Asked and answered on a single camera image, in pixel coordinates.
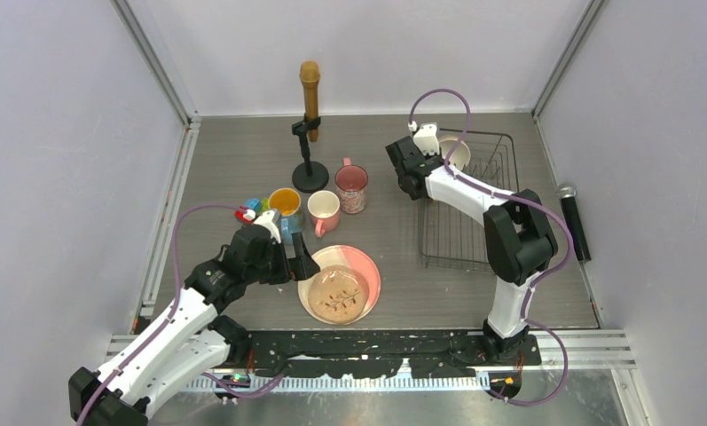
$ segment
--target blue mug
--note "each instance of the blue mug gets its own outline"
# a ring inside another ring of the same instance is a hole
[[[291,188],[280,188],[270,195],[269,208],[279,210],[280,234],[286,244],[293,244],[293,234],[303,231],[305,217],[301,207],[301,195]]]

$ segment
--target pink plate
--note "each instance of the pink plate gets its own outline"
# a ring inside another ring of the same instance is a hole
[[[369,285],[369,298],[366,300],[366,305],[364,306],[364,310],[361,312],[361,315],[359,315],[353,322],[364,318],[366,314],[372,310],[379,299],[381,287],[379,269],[377,269],[372,258],[367,256],[366,253],[358,248],[351,246],[326,247],[314,253],[311,258],[319,264],[319,268],[321,269],[325,269],[327,266],[339,264],[342,266],[348,266],[350,269],[360,272],[364,275],[364,278],[366,278],[366,282]],[[309,307],[309,289],[311,288],[312,282],[314,282],[314,277],[311,277],[308,280],[298,281],[298,298],[301,299],[301,304],[303,304],[303,307],[312,317],[327,324],[333,324],[332,322],[320,318]]]

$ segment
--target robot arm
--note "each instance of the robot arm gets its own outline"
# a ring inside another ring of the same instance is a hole
[[[121,370],[102,391],[85,425],[146,425],[148,418],[170,397],[211,367],[240,360],[249,346],[248,332],[219,315],[241,298],[254,282],[281,284],[306,280],[319,272],[301,234],[293,235],[296,257],[287,258],[280,240],[280,214],[264,212],[224,245],[220,254],[197,265],[180,289],[177,311],[169,319],[175,299],[152,325],[125,350],[93,373],[80,368],[68,382],[71,416],[76,420],[100,378]],[[191,343],[189,339],[204,327]],[[138,355],[124,368],[122,362]]]
[[[543,213],[498,197],[513,195],[540,203],[531,190],[512,193],[463,174],[452,165],[444,166],[436,129],[436,124],[424,124],[412,137],[388,145],[387,153],[400,189],[412,200],[446,202],[483,227],[489,264],[497,274],[494,305],[483,323],[484,344],[489,358],[498,358],[513,351],[527,335],[529,285],[548,267],[557,242]]]

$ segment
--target speckled pink mug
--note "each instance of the speckled pink mug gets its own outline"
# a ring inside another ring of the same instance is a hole
[[[369,183],[366,170],[352,164],[350,158],[343,158],[334,182],[340,197],[340,210],[353,215],[366,208],[366,185]]]

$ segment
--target black microphone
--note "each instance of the black microphone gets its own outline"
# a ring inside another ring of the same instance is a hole
[[[575,246],[575,256],[578,262],[588,262],[591,260],[591,252],[588,250],[588,242],[585,240],[583,232],[583,222],[580,220],[580,213],[577,211],[575,202],[575,186],[563,184],[557,188],[562,205],[562,214],[565,216],[567,227],[572,233],[572,242]]]

